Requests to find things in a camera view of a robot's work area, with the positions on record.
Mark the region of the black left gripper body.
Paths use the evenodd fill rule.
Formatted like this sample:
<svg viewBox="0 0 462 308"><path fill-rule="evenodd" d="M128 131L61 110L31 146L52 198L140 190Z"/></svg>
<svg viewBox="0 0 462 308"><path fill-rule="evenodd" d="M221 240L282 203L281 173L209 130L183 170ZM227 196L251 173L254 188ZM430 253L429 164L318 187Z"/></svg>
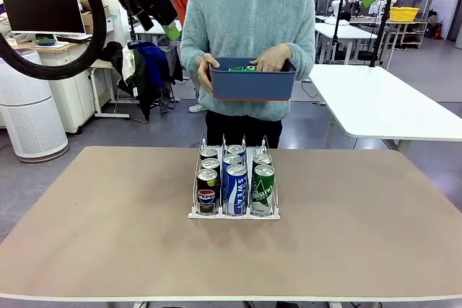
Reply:
<svg viewBox="0 0 462 308"><path fill-rule="evenodd" d="M142 9L143 27L153 27L150 17L153 17L160 25L168 25L178 16L171 0L142 0Z"/></svg>

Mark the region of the person's right hand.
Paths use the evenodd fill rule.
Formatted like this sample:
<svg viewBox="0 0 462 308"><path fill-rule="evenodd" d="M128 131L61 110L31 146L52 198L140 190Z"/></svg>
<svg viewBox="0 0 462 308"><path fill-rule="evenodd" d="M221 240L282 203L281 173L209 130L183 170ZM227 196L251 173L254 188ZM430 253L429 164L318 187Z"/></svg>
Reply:
<svg viewBox="0 0 462 308"><path fill-rule="evenodd" d="M210 68L218 69L219 62L209 53L195 59L199 82L208 93L212 93L212 78Z"/></svg>

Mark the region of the person's left hand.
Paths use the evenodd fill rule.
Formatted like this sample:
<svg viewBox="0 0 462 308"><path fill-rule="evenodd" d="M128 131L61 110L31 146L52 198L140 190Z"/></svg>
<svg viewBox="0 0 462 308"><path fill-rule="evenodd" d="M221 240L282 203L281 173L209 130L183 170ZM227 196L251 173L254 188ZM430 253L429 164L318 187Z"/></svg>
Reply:
<svg viewBox="0 0 462 308"><path fill-rule="evenodd" d="M292 59L292 49L286 43L280 43L272 46L262 52L259 57L250 62L250 65L256 66L257 71L275 72L281 71L286 61Z"/></svg>

